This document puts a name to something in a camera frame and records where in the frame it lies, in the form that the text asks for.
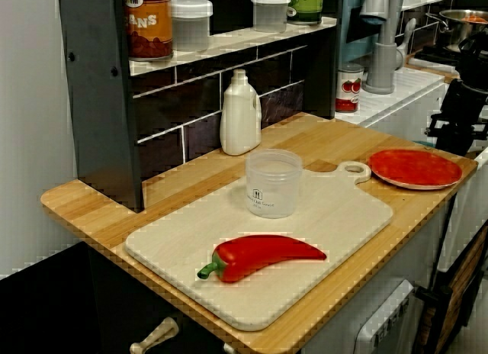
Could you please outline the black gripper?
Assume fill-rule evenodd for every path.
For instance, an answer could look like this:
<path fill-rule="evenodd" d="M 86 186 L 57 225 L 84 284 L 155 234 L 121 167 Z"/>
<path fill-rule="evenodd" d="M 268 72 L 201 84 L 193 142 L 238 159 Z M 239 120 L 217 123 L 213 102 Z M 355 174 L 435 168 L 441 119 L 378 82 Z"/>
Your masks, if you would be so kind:
<path fill-rule="evenodd" d="M 441 104 L 440 113 L 431 116 L 425 134 L 437 137 L 438 150 L 465 155 L 473 139 L 487 138 L 487 119 L 480 117 L 486 105 L 487 91 L 465 85 L 460 79 L 453 79 Z"/>

